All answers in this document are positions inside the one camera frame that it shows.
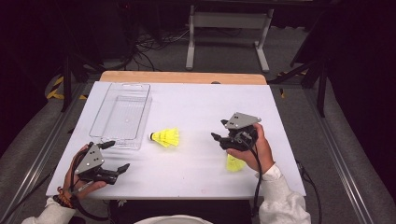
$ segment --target hand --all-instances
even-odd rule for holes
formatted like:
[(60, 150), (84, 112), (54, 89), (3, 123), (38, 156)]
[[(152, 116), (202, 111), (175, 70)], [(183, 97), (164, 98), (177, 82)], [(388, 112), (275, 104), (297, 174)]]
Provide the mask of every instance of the hand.
[[(82, 149), (80, 149), (79, 151), (82, 151), (82, 150), (84, 150), (84, 149), (87, 149), (88, 148), (88, 145), (85, 145)], [(73, 161), (72, 161), (72, 163), (70, 164), (70, 168), (69, 168), (69, 170), (67, 171), (67, 173), (66, 173), (66, 176), (64, 177), (64, 196), (67, 198), (67, 199), (70, 199), (71, 197), (72, 197), (72, 194), (71, 194), (71, 192), (69, 191), (69, 188), (70, 188), (70, 185), (71, 185), (71, 183), (70, 183), (70, 178), (71, 178), (71, 174), (72, 174), (72, 166), (73, 166), (73, 162), (74, 162), (74, 160), (76, 159), (76, 156), (73, 158)], [(87, 182), (85, 182), (85, 181), (81, 181), (81, 180), (79, 180), (79, 178), (78, 178), (78, 175), (74, 175), (74, 182), (75, 182), (75, 186), (74, 186), (74, 189), (76, 190), (76, 189), (79, 189), (79, 188), (81, 188), (82, 186), (84, 186), (84, 185), (86, 185), (87, 184)], [(97, 190), (97, 189), (101, 189), (101, 188), (104, 188), (106, 186), (106, 182), (105, 181), (97, 181), (97, 182), (93, 182), (93, 183), (91, 183), (87, 188), (85, 188), (85, 189), (83, 189), (82, 191), (80, 191), (80, 192), (78, 192), (77, 194), (76, 194), (76, 196), (81, 200), (81, 199), (84, 199), (89, 193), (91, 193), (91, 192), (93, 192), (93, 191), (95, 191), (95, 190)]]
[[(258, 154), (260, 164), (262, 165), (262, 173), (265, 174), (275, 164), (275, 162), (272, 156), (270, 145), (264, 136), (264, 129), (258, 123), (253, 124), (253, 126), (257, 131), (257, 135), (259, 136), (256, 146), (253, 148), (253, 150)], [(245, 161), (251, 169), (259, 172), (259, 165), (257, 164), (256, 158), (250, 150), (239, 151), (234, 148), (228, 148), (227, 153), (239, 160)]]

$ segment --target white table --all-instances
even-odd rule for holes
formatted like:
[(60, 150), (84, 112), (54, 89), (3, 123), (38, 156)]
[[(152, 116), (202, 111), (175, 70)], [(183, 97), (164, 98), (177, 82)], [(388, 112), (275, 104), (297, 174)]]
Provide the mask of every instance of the white table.
[[(108, 149), (103, 168), (131, 166), (114, 186), (91, 194), (95, 199), (251, 199), (256, 188), (255, 172), (226, 170), (226, 153), (210, 133), (226, 135), (220, 123), (234, 112), (262, 118), (276, 164), (290, 187), (305, 195), (290, 144), (266, 85), (213, 85), (149, 83), (152, 103), (145, 136), (165, 128), (180, 131), (178, 147), (164, 148), (144, 138), (140, 150)], [(91, 126), (110, 82), (96, 82), (78, 124), (52, 178), (47, 195), (56, 194), (78, 150), (92, 141)]]

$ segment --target clear plastic container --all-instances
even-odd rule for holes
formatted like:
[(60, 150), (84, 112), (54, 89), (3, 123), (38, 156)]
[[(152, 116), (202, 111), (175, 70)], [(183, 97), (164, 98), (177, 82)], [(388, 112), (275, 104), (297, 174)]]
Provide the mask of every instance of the clear plastic container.
[(151, 105), (149, 90), (149, 84), (112, 83), (91, 128), (93, 140), (139, 149)]

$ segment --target white sleeve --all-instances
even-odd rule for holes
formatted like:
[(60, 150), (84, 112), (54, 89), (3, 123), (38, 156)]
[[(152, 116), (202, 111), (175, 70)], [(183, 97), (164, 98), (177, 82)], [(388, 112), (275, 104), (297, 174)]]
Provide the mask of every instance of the white sleeve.
[(285, 176), (274, 164), (262, 176), (264, 202), (260, 206), (260, 223), (311, 223), (305, 211), (303, 195), (291, 191)]
[(75, 213), (75, 209), (62, 207), (52, 198), (48, 198), (46, 208), (41, 215), (39, 217), (28, 217), (22, 224), (67, 224)]

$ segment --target shuttlecock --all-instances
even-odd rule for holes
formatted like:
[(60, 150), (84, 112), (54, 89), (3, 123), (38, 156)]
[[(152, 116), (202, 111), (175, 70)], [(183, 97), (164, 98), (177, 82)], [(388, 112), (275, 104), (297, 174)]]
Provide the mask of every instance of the shuttlecock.
[(234, 156), (227, 154), (227, 170), (231, 172), (237, 172), (244, 168), (245, 162), (241, 161)]
[(169, 147), (170, 145), (176, 147), (178, 145), (178, 130), (177, 128), (165, 129), (157, 133), (152, 133), (149, 139), (161, 144), (163, 147)]

